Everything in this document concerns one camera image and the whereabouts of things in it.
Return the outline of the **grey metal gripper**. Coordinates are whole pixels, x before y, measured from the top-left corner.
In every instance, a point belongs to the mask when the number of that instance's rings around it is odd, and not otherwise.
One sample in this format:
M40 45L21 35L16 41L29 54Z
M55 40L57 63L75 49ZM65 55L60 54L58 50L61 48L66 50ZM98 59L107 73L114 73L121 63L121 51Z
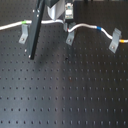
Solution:
M68 26L74 21L74 4L66 3L65 0L38 0L33 13L32 23L28 36L28 56L34 59L38 36L41 27L43 12L47 5L48 15L52 20L59 18L64 12L64 30L68 31Z

